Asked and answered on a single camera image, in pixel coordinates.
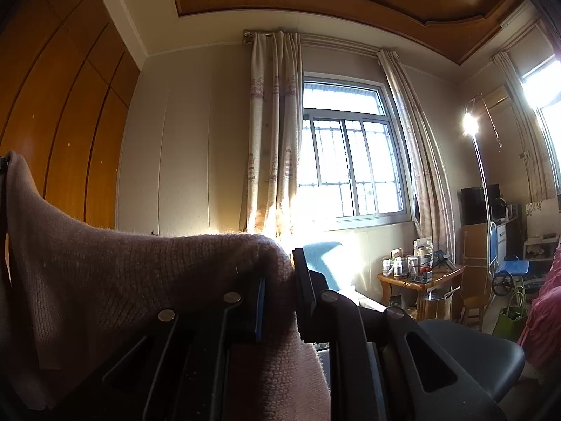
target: green bag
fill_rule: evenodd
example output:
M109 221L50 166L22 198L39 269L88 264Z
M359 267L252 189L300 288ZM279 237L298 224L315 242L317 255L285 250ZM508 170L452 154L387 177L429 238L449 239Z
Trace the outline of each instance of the green bag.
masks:
M518 286L512 293L508 307L501 309L493 335L516 342L522 334L527 320L526 291L523 286Z

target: beige curtain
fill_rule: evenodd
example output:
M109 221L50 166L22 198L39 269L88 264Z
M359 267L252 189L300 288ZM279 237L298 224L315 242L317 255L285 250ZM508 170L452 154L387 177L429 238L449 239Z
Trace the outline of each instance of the beige curtain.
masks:
M452 200L436 139L397 54L382 50L378 58L388 77L405 133L414 193L419 204L419 217L415 220L417 232L420 237L433 236L435 248L455 258Z
M302 134L302 49L297 33L255 33L251 57L247 213L242 230L292 234Z
M548 147L540 128L538 116L524 96L522 82L506 52L499 52L493 57L504 75L505 85L511 99L512 111L520 134L522 150L527 153L524 162L528 175L529 202L554 198L555 178Z

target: wheel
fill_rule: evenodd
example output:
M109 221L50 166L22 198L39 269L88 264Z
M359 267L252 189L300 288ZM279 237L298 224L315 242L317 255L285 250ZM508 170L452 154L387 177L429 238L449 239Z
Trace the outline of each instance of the wheel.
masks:
M510 272L501 270L495 274L491 283L491 289L500 297L506 296L514 288L514 280Z

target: metal screw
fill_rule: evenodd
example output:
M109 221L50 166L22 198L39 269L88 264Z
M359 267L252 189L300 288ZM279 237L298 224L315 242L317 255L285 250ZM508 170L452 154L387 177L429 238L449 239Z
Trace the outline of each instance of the metal screw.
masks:
M236 291L230 291L224 295L224 302L237 303L242 300L242 297Z
M335 302L337 299L339 299L339 295L331 289L322 292L322 301L324 302Z
M160 313L158 314L158 319L160 321L163 321L164 323L167 323L168 321L171 321L174 318L175 318L175 312L170 309L164 309L160 311Z
M388 307L386 309L386 312L388 312L388 316L390 318L393 318L395 320L403 318L403 316L405 315L405 312L402 309L400 309L399 307L396 307L396 306Z

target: wooden side table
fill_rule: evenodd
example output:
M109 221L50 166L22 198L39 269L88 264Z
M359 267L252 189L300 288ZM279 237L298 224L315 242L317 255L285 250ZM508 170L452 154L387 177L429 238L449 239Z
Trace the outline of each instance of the wooden side table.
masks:
M384 277L378 274L378 280L382 285L382 300L383 305L389 304L389 298L392 295L392 285L399 286L400 288L415 289L417 291L417 321L425 319L425 296L429 288L442 285L454 277L458 277L464 272L464 266L458 266L455 271L449 270L434 270L433 280L429 283L418 283L409 280L408 278L393 278Z

